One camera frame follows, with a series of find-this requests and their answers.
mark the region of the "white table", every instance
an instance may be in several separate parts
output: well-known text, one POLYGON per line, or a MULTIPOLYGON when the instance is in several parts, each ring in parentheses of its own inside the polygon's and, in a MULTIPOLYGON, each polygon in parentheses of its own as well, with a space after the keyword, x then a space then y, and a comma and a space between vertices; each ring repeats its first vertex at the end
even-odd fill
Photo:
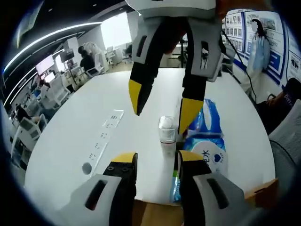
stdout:
MULTIPOLYGON (((125 111, 98 167, 103 173, 120 153, 138 153, 136 199, 167 203, 173 159, 164 158, 158 119, 174 115, 182 94, 184 69, 160 69, 142 114, 134 115, 128 94, 130 71, 94 77, 56 113, 32 152, 25 189, 39 208, 55 210, 89 176, 82 172, 91 140, 113 109, 125 111)), ((268 136, 255 108, 228 74, 207 83, 206 98, 216 102, 228 153, 229 179, 244 191, 275 178, 268 136)))

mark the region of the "ceiling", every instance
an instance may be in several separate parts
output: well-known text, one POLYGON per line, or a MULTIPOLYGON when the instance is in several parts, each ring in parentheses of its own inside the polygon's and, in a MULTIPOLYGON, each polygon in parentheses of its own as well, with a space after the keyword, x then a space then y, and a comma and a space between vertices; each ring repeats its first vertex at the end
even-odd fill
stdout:
MULTIPOLYGON (((45 0, 38 12, 33 28, 20 38, 19 48, 12 45, 10 51, 7 51, 5 65, 30 43, 51 32, 82 23, 102 22, 121 12, 130 11, 133 9, 122 0, 45 0)), ((3 78, 6 80, 6 87, 2 87, 4 97, 9 95, 13 87, 30 69, 57 51, 67 39, 79 37, 96 26, 98 25, 60 32, 38 42, 21 54, 3 74, 3 78)))

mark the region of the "clear plastic cup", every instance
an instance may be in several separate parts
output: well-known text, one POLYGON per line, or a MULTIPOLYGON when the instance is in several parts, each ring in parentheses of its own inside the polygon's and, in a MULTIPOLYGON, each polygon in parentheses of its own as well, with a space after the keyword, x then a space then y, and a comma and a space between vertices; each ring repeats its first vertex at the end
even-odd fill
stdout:
POLYGON ((177 128, 172 116, 161 116, 159 118, 159 138, 164 155, 174 156, 176 145, 177 128))

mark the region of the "cable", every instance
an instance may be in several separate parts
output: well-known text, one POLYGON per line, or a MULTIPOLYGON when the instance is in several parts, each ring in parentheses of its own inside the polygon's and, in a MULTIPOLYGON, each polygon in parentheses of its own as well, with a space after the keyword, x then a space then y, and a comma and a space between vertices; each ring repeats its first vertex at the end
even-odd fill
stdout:
POLYGON ((294 167, 297 167, 297 164, 295 163, 295 161, 293 160, 293 158, 291 157, 291 155, 287 152, 287 150, 286 150, 284 147, 281 146, 280 143, 278 143, 278 142, 275 141, 275 140, 269 140, 269 141, 270 141, 271 143, 277 144, 282 150, 284 150, 285 153, 287 154, 287 156, 288 156, 288 157, 290 158, 290 160, 292 161, 294 167))
MULTIPOLYGON (((231 45, 232 48, 234 49, 234 51, 235 51, 235 53, 237 54, 237 56, 238 56, 238 58, 239 58, 241 64, 242 64, 243 66, 245 66, 244 63, 243 63, 243 61, 241 60, 240 55, 238 54, 236 48, 234 47, 234 45, 232 44, 232 42, 229 40, 229 38, 228 38, 228 36, 226 35, 226 33, 225 33, 223 30, 222 30, 222 33, 223 33, 223 35, 226 36, 226 39, 228 40, 228 42, 230 43, 230 45, 231 45)), ((246 75, 248 76, 248 78, 249 78, 249 80, 250 80, 250 85, 251 85, 251 89, 252 89, 252 92, 253 92, 254 97, 255 97, 255 104, 256 104, 256 103, 257 103, 257 96, 256 96, 256 94, 255 94, 255 92, 254 92, 254 89, 253 89, 253 84, 252 84, 252 81, 251 81, 251 77, 249 76, 249 74, 248 74, 247 71, 245 71, 245 73, 246 73, 246 75)))

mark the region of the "desk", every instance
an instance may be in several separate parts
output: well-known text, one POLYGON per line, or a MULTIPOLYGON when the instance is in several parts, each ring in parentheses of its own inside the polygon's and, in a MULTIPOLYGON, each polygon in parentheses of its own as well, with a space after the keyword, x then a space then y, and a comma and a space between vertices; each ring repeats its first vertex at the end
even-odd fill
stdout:
MULTIPOLYGON (((32 152, 25 189, 42 209, 59 209, 89 176, 82 164, 91 138, 113 109, 124 116, 96 168, 103 173, 120 153, 138 153, 136 199, 167 203, 173 159, 163 158, 158 119, 175 115, 185 69, 159 69, 143 112, 134 115, 128 94, 130 71, 96 76, 81 87, 56 113, 32 152)), ((244 191, 275 178, 268 136, 250 100, 227 73, 207 83, 206 98, 216 102, 229 162, 229 179, 244 191)))

